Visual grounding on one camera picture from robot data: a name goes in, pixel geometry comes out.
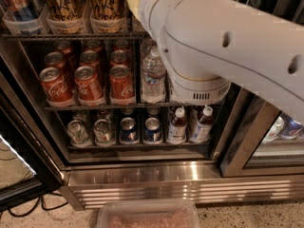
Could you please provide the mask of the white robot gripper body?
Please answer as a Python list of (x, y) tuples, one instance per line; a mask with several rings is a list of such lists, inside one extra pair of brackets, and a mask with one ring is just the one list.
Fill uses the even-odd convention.
[(139, 19), (152, 39), (157, 39), (168, 11), (180, 0), (140, 0)]

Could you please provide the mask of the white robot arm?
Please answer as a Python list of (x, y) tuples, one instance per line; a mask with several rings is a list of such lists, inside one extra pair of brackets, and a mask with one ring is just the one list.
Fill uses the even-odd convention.
[(233, 0), (126, 3), (187, 103), (218, 102), (234, 83), (304, 121), (303, 26)]

